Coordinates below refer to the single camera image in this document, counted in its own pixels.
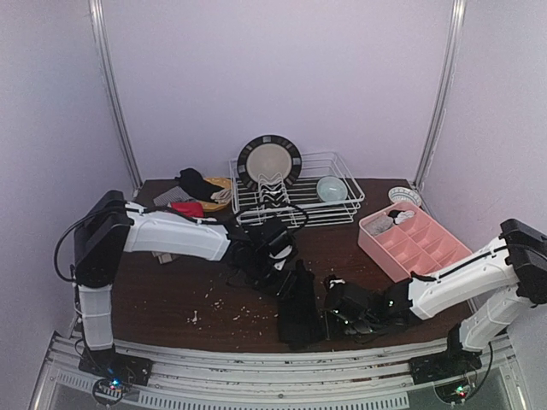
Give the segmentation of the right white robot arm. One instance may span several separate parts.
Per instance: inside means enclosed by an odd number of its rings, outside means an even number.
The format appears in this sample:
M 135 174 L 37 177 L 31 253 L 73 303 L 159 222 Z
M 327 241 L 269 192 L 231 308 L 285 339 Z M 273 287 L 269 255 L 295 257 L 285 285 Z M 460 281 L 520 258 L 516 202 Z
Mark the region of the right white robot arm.
M 412 272 L 381 293 L 335 276 L 326 278 L 325 286 L 326 311 L 344 333 L 358 336 L 399 333 L 490 292 L 488 301 L 447 337 L 450 356 L 470 356 L 526 309 L 546 302 L 546 236 L 509 219 L 479 251 L 427 275 Z

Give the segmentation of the red underwear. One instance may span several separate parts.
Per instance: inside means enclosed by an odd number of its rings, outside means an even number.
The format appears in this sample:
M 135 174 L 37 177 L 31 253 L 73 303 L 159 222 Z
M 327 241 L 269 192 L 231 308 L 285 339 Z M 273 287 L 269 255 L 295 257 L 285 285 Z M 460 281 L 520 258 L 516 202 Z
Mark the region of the red underwear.
M 203 206 L 200 202 L 170 202 L 169 206 L 189 217 L 204 217 Z

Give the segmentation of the grey rolled underwear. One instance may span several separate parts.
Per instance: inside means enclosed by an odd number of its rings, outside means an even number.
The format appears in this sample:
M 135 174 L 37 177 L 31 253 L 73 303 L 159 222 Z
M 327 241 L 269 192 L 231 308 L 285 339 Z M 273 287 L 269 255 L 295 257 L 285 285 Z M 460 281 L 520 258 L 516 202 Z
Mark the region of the grey rolled underwear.
M 377 237 L 378 235 L 390 230 L 395 225 L 393 218 L 387 215 L 381 215 L 368 222 L 364 226 L 364 230 L 372 237 Z

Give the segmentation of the brown underwear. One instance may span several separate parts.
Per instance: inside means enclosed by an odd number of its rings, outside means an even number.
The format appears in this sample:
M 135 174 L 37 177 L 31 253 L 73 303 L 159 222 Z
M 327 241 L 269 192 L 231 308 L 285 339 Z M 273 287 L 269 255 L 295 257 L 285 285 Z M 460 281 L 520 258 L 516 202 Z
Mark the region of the brown underwear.
M 157 261 L 162 265 L 176 261 L 179 258 L 179 255 L 170 254 L 170 253 L 153 252 L 152 254 L 157 259 Z

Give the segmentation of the grey striped underwear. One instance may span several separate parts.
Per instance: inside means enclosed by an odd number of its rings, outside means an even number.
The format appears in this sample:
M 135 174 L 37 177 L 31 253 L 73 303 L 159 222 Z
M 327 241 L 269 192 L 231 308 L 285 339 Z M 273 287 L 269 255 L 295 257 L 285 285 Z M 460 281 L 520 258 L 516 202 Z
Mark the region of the grey striped underwear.
M 155 206 L 167 206 L 173 202 L 195 202 L 196 199 L 185 192 L 180 186 L 175 186 L 153 199 Z

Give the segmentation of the black and white rolled underwear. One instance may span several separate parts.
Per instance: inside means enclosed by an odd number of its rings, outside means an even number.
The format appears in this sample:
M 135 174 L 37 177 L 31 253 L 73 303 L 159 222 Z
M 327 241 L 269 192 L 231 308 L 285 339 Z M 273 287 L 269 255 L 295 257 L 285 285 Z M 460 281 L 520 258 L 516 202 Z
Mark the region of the black and white rolled underwear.
M 392 209 L 387 216 L 392 219 L 392 222 L 395 226 L 398 226 L 405 222 L 406 220 L 409 220 L 411 218 L 415 217 L 415 211 L 413 210 L 396 210 Z

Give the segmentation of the beige white socks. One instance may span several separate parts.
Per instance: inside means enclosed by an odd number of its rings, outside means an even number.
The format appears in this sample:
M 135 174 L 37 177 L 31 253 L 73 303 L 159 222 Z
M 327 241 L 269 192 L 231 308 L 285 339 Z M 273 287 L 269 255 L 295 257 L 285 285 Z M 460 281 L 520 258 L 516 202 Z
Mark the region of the beige white socks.
M 229 203 L 232 200 L 232 190 L 231 189 L 222 189 L 214 192 L 211 195 L 211 200 L 214 203 L 224 204 Z

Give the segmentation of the pink divided organizer box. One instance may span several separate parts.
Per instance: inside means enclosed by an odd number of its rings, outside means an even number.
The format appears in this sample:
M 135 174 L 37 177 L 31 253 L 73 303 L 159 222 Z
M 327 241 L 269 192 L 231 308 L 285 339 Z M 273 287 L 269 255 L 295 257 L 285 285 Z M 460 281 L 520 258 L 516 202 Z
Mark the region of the pink divided organizer box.
M 387 215 L 392 209 L 413 210 L 415 217 L 377 237 L 364 230 L 368 222 Z M 362 218 L 357 243 L 395 283 L 409 278 L 413 272 L 430 275 L 471 255 L 463 243 L 410 202 L 394 203 Z

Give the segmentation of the light blue ceramic bowl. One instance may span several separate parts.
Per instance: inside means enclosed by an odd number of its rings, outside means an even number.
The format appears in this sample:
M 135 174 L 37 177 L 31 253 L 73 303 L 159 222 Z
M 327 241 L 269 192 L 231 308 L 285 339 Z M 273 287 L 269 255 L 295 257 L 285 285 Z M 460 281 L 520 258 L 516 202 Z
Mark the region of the light blue ceramic bowl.
M 321 178 L 317 183 L 316 192 L 322 202 L 344 201 L 348 195 L 345 182 L 333 176 Z

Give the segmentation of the dark rimmed beige plate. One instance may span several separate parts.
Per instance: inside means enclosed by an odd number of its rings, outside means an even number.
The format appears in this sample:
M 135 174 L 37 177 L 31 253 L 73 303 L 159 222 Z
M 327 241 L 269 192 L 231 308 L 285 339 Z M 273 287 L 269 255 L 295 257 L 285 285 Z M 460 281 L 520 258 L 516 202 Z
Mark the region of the dark rimmed beige plate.
M 274 179 L 279 174 L 285 185 L 293 185 L 302 167 L 302 155 L 292 141 L 280 135 L 262 135 L 240 151 L 236 170 L 246 188 L 257 190 L 261 176 Z

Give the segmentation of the black cloth on plate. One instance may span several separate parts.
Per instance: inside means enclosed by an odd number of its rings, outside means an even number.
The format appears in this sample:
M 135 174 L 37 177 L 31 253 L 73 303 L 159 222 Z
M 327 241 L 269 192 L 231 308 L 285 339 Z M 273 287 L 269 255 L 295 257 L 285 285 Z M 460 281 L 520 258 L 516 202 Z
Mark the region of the black cloth on plate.
M 202 174 L 194 168 L 186 168 L 175 178 L 179 187 L 189 196 L 203 202 L 213 202 L 212 196 L 223 188 L 206 181 Z

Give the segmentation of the blue patterned yellow bowl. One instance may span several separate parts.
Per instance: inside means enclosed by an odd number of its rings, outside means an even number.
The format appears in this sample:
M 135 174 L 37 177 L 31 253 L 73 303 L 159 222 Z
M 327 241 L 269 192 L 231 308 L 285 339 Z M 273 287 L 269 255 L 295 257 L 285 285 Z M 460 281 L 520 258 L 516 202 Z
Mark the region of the blue patterned yellow bowl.
M 403 186 L 396 186 L 389 189 L 388 198 L 391 203 L 410 202 L 419 208 L 422 205 L 420 195 L 415 190 Z

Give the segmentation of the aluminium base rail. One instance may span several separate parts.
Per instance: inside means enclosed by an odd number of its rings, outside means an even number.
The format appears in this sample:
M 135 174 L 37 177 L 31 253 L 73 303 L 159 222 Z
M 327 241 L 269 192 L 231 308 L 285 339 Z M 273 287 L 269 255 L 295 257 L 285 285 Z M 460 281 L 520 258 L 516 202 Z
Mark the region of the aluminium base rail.
M 106 409 L 91 394 L 100 377 L 78 368 L 79 337 L 54 333 L 28 409 Z M 489 377 L 465 406 L 440 401 L 435 384 L 414 384 L 409 359 L 436 354 L 443 339 L 402 346 L 304 354 L 215 353 L 117 341 L 149 359 L 150 378 L 112 409 L 532 409 L 509 337 L 492 342 Z

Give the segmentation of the left aluminium frame post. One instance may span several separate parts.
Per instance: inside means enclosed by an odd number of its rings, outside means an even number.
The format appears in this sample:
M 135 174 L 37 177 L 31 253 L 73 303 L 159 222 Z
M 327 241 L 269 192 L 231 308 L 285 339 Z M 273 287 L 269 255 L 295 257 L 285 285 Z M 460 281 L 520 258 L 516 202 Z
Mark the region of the left aluminium frame post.
M 103 11 L 103 1 L 90 0 L 88 5 L 91 13 L 91 27 L 103 73 L 107 98 L 109 100 L 109 105 L 115 123 L 116 136 L 121 147 L 121 154 L 125 162 L 129 178 L 132 182 L 132 187 L 134 190 L 138 190 L 142 187 L 143 180 L 138 169 L 136 156 L 133 152 L 121 106 L 121 99 L 117 89 L 115 70 L 109 50 L 109 40 Z

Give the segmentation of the aluminium frame post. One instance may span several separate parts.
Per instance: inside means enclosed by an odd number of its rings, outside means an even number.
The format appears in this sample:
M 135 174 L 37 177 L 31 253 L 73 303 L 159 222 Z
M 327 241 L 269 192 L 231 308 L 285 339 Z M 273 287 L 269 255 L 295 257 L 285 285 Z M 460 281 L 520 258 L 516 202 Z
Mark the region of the aluminium frame post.
M 450 97 L 450 89 L 455 74 L 458 50 L 462 40 L 467 3 L 468 2 L 465 0 L 454 0 L 452 2 L 450 25 L 445 45 L 443 66 L 438 82 L 437 95 L 435 97 L 432 117 L 426 135 L 426 142 L 422 150 L 421 159 L 414 180 L 414 186 L 417 190 L 422 190 L 425 186 L 426 177 L 431 169 L 432 159 L 441 135 L 444 117 L 446 115 L 446 105 Z
M 117 89 L 115 70 L 109 50 L 109 40 L 103 11 L 103 1 L 90 0 L 88 5 L 91 13 L 91 27 L 103 73 L 107 98 L 109 100 L 109 105 L 115 123 L 116 136 L 121 147 L 121 154 L 125 162 L 129 178 L 132 182 L 132 187 L 134 190 L 138 190 L 142 187 L 143 180 L 138 169 L 136 156 L 133 152 L 121 106 L 121 99 Z

